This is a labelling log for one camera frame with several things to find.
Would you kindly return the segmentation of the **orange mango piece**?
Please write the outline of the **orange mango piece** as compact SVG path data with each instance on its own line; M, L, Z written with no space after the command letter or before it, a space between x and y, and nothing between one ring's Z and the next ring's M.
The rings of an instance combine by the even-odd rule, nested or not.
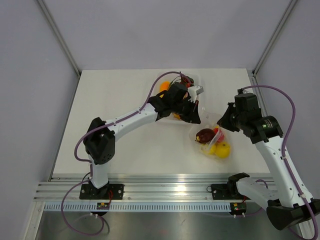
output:
M160 87L159 87L159 91L162 92L162 91L166 91L168 90L168 88L170 87L170 81L164 81L160 84Z

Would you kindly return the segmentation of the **red lychee bunch with leaves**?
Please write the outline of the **red lychee bunch with leaves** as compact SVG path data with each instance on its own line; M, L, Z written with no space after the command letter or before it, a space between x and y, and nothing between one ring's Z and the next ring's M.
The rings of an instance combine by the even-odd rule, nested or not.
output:
M195 85L194 80L188 76L177 76L170 82L170 85L173 85L174 83L180 83L187 88L193 87Z

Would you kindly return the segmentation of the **red tomato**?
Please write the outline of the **red tomato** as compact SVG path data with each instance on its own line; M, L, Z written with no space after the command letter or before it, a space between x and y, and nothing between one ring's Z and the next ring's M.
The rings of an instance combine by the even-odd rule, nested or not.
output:
M213 133L214 133L213 141L215 143L221 143L221 142L224 141L225 135L224 135L223 131L219 127L215 127L213 129Z

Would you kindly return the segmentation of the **yellow lemon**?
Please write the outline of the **yellow lemon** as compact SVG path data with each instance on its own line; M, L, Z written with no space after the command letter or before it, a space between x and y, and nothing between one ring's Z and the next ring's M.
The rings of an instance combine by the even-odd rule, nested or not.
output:
M225 159L228 158L231 152L231 146L228 142L219 142L216 144L215 155L218 158Z

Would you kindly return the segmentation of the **clear zip top bag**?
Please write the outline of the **clear zip top bag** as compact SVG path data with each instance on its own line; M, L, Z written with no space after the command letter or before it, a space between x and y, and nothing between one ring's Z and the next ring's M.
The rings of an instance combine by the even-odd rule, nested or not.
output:
M220 126L218 126L217 122L218 120L221 118L221 115L219 115L218 113L215 113L215 112L210 112L210 111L207 111L204 107L200 110L200 114L199 114L199 117L200 117L200 120L201 120L201 123L200 124L195 124L191 127L190 131L189 131L189 139L190 139L190 142L191 142L191 146L192 146L192 149L197 153L197 154L200 154L208 159L211 159L211 160L215 160L215 161L219 161L219 160L225 160L227 158L230 157L231 155L231 151L232 151L232 147L231 147L231 144L230 144L230 141L228 140L228 137L227 137L227 134L225 133L224 130L222 130L222 128ZM223 142L227 142L229 143L230 145L230 155L227 157L227 158L219 158L217 157L216 155L207 155L207 154L204 154L201 150L202 146L203 145L213 145L213 144L218 144L218 143L215 143L214 140L212 139L210 142L206 143L206 144L200 144L196 141L196 134L202 130L202 129L214 129L214 128L220 128L224 134L224 141Z

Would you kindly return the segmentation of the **dark red plum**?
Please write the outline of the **dark red plum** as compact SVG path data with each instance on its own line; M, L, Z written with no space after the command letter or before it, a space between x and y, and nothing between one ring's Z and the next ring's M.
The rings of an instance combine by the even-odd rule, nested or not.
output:
M199 144L207 144L215 137L215 135L213 129L204 128L195 135L195 141Z

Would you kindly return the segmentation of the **yellow bell pepper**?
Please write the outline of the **yellow bell pepper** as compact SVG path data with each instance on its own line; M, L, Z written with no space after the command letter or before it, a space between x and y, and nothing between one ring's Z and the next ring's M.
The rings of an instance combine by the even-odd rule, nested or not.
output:
M206 155L215 155L216 148L217 146L215 144L213 145L206 144L201 147L201 151Z

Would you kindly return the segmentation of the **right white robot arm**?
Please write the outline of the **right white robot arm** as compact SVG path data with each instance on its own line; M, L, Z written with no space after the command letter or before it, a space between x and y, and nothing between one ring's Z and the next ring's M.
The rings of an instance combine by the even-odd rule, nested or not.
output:
M227 181L227 193L232 198L245 196L266 211L277 230L313 219L320 213L320 201L304 185L284 143L283 131L273 116L262 116L258 98L253 93L241 93L228 103L218 126L231 132L243 131L271 173L276 191L259 185L248 174L232 175Z

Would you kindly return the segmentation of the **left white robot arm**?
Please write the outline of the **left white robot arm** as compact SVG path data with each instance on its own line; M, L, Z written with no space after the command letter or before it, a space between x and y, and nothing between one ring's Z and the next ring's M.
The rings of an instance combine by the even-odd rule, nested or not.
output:
M203 92L200 85L186 87L176 82L127 115L114 118L110 122L99 117L92 120L83 139L85 151L91 161L90 193L97 199L103 199L108 194L107 163L115 155L116 142L126 134L171 114L179 115L186 123L199 125L201 120L198 96Z

